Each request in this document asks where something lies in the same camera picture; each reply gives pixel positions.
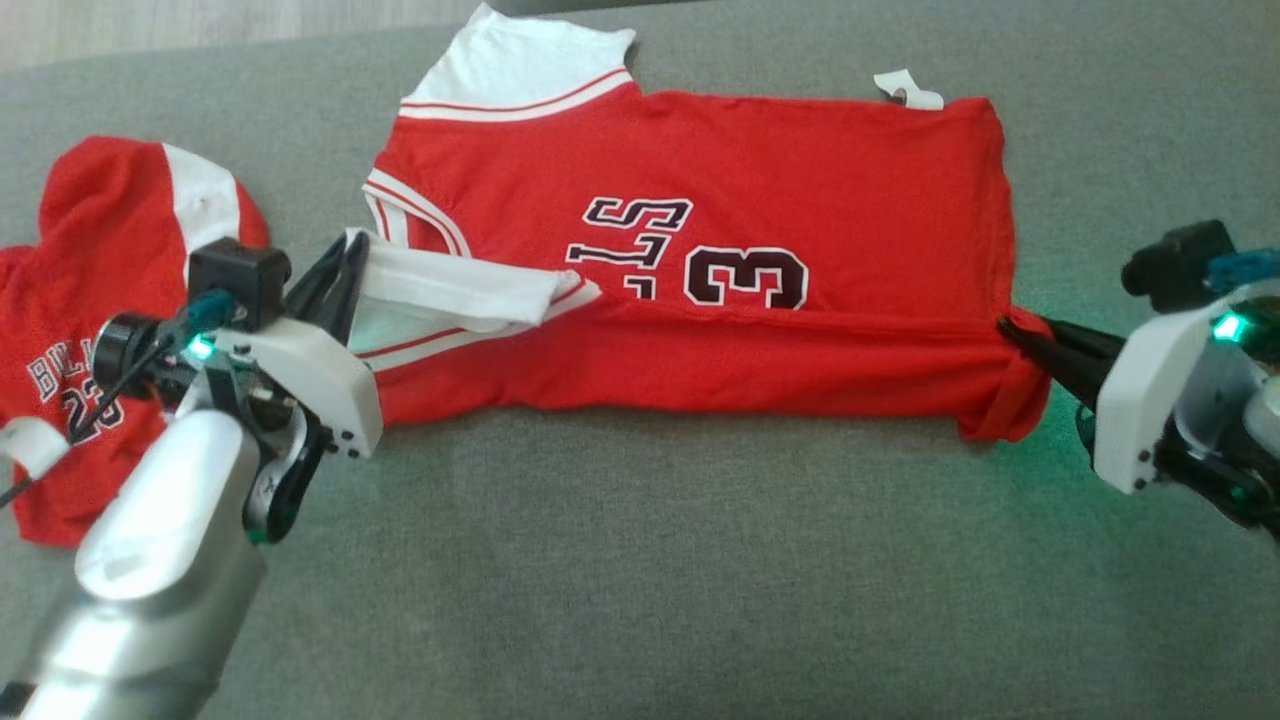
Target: gray fabric surface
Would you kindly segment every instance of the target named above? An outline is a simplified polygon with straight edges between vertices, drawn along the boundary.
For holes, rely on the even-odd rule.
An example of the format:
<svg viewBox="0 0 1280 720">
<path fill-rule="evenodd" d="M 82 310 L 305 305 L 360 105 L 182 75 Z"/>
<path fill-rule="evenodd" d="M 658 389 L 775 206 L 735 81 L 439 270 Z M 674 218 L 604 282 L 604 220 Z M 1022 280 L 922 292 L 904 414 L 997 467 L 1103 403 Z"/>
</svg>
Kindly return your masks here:
<svg viewBox="0 0 1280 720">
<path fill-rule="evenodd" d="M 635 27 L 649 90 L 876 97 L 909 65 L 1007 133 L 1016 299 L 1128 332 L 1137 247 L 1280 227 L 1268 0 L 694 3 Z M 90 133 L 232 169 L 294 266 L 347 224 L 451 28 L 0 78 L 0 237 Z M 20 332 L 4 328 L 3 333 Z M 488 411 L 325 465 L 211 719 L 1280 715 L 1280 559 L 1176 488 L 1094 479 L 1053 397 L 1018 446 L 950 421 Z M 0 670 L 69 573 L 0 524 Z"/>
<path fill-rule="evenodd" d="M 489 5 L 507 15 L 544 15 L 572 10 L 600 8 L 628 8 L 631 5 L 658 5 L 662 3 L 692 3 L 694 0 L 490 0 Z"/>
</svg>

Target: white tag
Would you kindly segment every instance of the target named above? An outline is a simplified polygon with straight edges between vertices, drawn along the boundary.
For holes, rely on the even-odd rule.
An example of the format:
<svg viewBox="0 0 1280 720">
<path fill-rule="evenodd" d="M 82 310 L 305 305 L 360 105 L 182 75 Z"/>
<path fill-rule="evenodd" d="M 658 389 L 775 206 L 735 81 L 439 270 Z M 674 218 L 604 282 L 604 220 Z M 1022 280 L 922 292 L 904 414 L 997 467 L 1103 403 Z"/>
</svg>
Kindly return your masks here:
<svg viewBox="0 0 1280 720">
<path fill-rule="evenodd" d="M 0 428 L 0 457 L 22 466 L 38 480 L 70 450 L 63 433 L 40 418 L 14 418 Z"/>
<path fill-rule="evenodd" d="M 920 90 L 906 68 L 892 73 L 873 76 L 876 87 L 913 110 L 941 110 L 942 96 L 929 90 Z"/>
</svg>

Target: basketball jersey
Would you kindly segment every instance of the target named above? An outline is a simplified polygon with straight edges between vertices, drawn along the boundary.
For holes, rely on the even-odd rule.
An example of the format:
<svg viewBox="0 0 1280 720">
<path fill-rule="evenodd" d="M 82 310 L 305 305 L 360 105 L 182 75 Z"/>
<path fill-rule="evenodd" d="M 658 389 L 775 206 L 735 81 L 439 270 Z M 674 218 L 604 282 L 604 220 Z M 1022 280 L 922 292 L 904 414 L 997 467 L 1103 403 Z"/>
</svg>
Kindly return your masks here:
<svg viewBox="0 0 1280 720">
<path fill-rule="evenodd" d="M 92 345 L 113 315 L 170 318 L 187 255 L 266 225 L 225 169 L 156 142 L 92 137 L 58 159 L 40 242 L 0 250 L 0 427 L 41 418 L 63 434 L 97 409 Z M 76 546 L 164 429 L 156 404 L 120 398 L 88 437 L 14 501 L 23 538 Z M 23 479 L 17 469 L 15 480 Z"/>
<path fill-rule="evenodd" d="M 481 406 L 945 415 L 1032 430 L 1048 379 L 996 331 L 1014 223 L 986 99 L 644 92 L 634 31 L 481 5 L 364 184 L 421 252 L 570 273 L 545 322 L 356 350 L 388 423 Z"/>
</svg>

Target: white trim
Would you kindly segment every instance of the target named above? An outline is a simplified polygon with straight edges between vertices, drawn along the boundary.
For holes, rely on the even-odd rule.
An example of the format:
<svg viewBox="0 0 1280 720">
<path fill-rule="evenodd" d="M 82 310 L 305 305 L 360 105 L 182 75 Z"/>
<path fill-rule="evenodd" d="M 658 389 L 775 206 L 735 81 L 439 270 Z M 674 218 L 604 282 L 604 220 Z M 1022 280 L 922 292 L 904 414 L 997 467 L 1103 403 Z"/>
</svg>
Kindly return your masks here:
<svg viewBox="0 0 1280 720">
<path fill-rule="evenodd" d="M 461 108 L 451 105 L 401 105 L 399 117 L 419 120 L 462 120 L 472 123 L 509 123 L 517 120 L 532 120 L 545 118 L 557 113 L 571 110 L 585 105 L 607 92 L 617 90 L 623 85 L 635 82 L 631 73 L 622 68 L 611 70 L 596 81 L 588 83 L 582 90 L 577 90 L 563 97 L 549 102 L 539 102 L 527 108 Z"/>
<path fill-rule="evenodd" d="M 547 316 L 543 318 L 543 322 L 545 323 L 547 320 L 563 315 L 564 313 L 582 307 L 584 305 L 599 299 L 602 295 L 603 292 L 600 291 L 600 286 L 591 281 L 586 281 L 576 291 L 566 295 L 556 302 L 552 302 L 550 307 L 547 309 Z M 410 347 L 403 347 L 401 350 L 393 350 L 383 355 L 371 355 L 361 359 L 376 373 L 408 365 L 410 363 L 425 360 L 433 355 L 448 352 L 449 350 L 456 350 L 476 342 L 512 337 L 530 329 L 534 329 L 534 325 L 512 324 L 494 333 L 461 331 L 444 336 L 439 340 L 431 340 Z"/>
<path fill-rule="evenodd" d="M 69 451 L 63 433 L 44 418 L 14 418 L 0 428 L 0 460 L 13 460 L 33 480 L 42 478 Z"/>
<path fill-rule="evenodd" d="M 404 211 L 399 208 L 388 206 L 369 193 L 365 193 L 365 204 L 369 205 L 369 211 L 374 215 L 374 227 L 378 228 L 378 237 L 389 245 L 407 249 L 408 220 L 404 218 Z M 392 215 L 396 217 L 394 224 L 392 223 Z"/>
<path fill-rule="evenodd" d="M 239 240 L 239 193 L 236 178 L 221 165 L 173 145 L 164 147 L 173 184 L 173 215 L 187 255 L 224 237 Z M 187 283 L 187 266 L 182 268 Z"/>
<path fill-rule="evenodd" d="M 462 320 L 440 329 L 477 329 L 466 323 L 540 323 L 550 304 L 564 293 L 561 288 L 566 284 L 566 290 L 581 284 L 577 273 L 503 265 L 379 243 L 369 249 L 360 295 L 361 299 L 394 302 L 411 314 L 439 316 L 447 313 Z M 489 325 L 486 329 L 495 328 Z M 426 336 L 416 334 L 406 341 L 421 337 Z"/>
<path fill-rule="evenodd" d="M 481 3 L 402 100 L 401 115 L 503 122 L 581 105 L 631 82 L 625 56 L 635 36 L 634 29 L 508 18 Z"/>
<path fill-rule="evenodd" d="M 399 210 L 434 225 L 435 229 L 440 232 L 440 237 L 444 238 L 444 245 L 448 247 L 451 255 L 461 255 L 462 258 L 471 256 L 471 247 L 467 245 L 467 240 L 462 234 L 462 229 L 458 228 L 458 224 L 454 223 L 444 210 L 436 208 L 435 204 L 422 197 L 412 187 L 379 170 L 378 168 L 374 168 L 369 173 L 369 179 L 365 181 L 364 190 L 366 195 L 381 200 L 384 202 L 384 208 L 398 208 Z M 388 232 L 396 233 L 398 231 L 396 227 L 397 222 L 399 220 L 393 219 L 390 213 L 388 213 L 388 223 L 392 225 L 387 228 Z M 403 231 L 403 242 L 399 242 L 393 237 L 388 237 L 387 240 L 390 240 L 396 245 L 408 247 L 407 222 Z"/>
</svg>

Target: green led light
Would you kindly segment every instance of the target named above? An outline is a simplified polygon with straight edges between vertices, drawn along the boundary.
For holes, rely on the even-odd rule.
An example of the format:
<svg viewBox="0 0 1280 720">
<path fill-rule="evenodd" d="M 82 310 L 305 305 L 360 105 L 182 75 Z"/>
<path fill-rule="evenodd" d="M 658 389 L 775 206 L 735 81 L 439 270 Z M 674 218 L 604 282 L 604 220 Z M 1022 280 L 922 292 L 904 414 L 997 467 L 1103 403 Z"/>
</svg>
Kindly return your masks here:
<svg viewBox="0 0 1280 720">
<path fill-rule="evenodd" d="M 1217 340 L 1226 340 L 1230 342 L 1239 342 L 1240 336 L 1244 334 L 1245 323 L 1244 320 L 1233 313 L 1222 315 L 1222 319 L 1213 325 L 1213 337 Z"/>
<path fill-rule="evenodd" d="M 214 343 L 205 336 L 197 334 L 187 343 L 187 351 L 200 360 L 209 360 L 214 355 Z"/>
</svg>

